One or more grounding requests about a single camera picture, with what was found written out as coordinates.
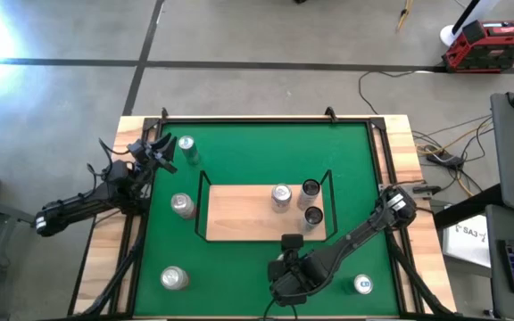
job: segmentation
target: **can lid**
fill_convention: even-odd
[[[176,193],[171,197],[171,208],[174,210],[183,210],[189,206],[189,196],[184,193]]]
[[[191,136],[182,136],[178,140],[178,146],[181,149],[190,149],[194,145],[194,138]]]
[[[307,179],[303,183],[303,192],[313,196],[320,192],[320,184],[314,179]]]
[[[179,287],[182,282],[182,275],[177,267],[166,267],[162,272],[162,285],[173,289]]]
[[[279,201],[287,201],[291,198],[291,187],[279,184],[273,187],[273,197]]]
[[[310,206],[305,212],[304,212],[304,219],[306,219],[307,223],[317,225],[318,223],[322,222],[322,210],[320,210],[316,206]]]
[[[354,277],[354,288],[360,294],[368,294],[372,292],[374,284],[367,275],[357,275]]]

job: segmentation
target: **wooden table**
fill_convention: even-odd
[[[295,118],[295,116],[273,116],[279,118]],[[303,118],[311,118],[318,116],[299,116]],[[369,118],[373,116],[339,116],[342,118]],[[419,166],[416,148],[410,130],[410,123],[406,115],[386,115],[385,118],[386,132],[394,162],[395,174],[398,182],[413,181],[422,178],[421,168]],[[129,116],[120,118],[118,132],[114,141],[114,150],[122,151],[126,149],[127,144],[134,143],[142,134],[142,126],[146,117]],[[180,116],[180,118],[205,118]],[[386,159],[384,157],[384,149],[381,137],[377,130],[374,131],[376,148],[380,170],[384,183],[389,183],[389,176],[386,170]],[[113,155],[118,159],[131,161],[128,155]],[[417,200],[419,207],[429,208],[427,201]],[[137,232],[138,221],[140,218],[134,218],[133,235]],[[73,312],[79,313],[84,311],[92,304],[96,296],[100,294],[106,286],[116,268],[120,250],[120,239],[124,227],[125,217],[117,214],[112,218],[106,219],[94,228],[88,245],[87,255],[83,261],[81,268],[80,283],[76,299],[72,302]],[[410,244],[413,251],[413,258],[416,269],[426,282],[429,289],[448,309],[455,311],[455,303],[453,301],[452,289],[445,270],[444,257],[435,231],[434,220],[432,215],[419,210],[416,219],[408,227],[410,234]],[[403,273],[402,287],[406,298],[406,306],[408,311],[415,311],[413,298],[411,296],[410,281]],[[129,271],[123,281],[118,302],[119,311],[126,310],[128,298]]]

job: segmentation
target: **black can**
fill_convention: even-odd
[[[310,206],[304,212],[304,224],[303,229],[305,231],[311,231],[313,228],[317,227],[322,219],[324,218],[324,214],[322,210],[316,206]]]
[[[299,193],[299,198],[296,201],[296,207],[298,207],[299,210],[306,210],[314,203],[314,200],[317,199],[319,193],[319,182],[314,179],[305,180],[301,186],[301,192]]]

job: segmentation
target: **table leg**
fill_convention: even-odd
[[[434,215],[435,228],[438,230],[444,229],[456,225],[462,220],[472,218],[477,213],[483,212],[485,206],[489,204],[504,206],[500,184],[493,185],[463,202],[436,213]]]

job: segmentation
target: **paper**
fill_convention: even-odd
[[[444,254],[491,268],[487,219],[483,215],[444,229]]]

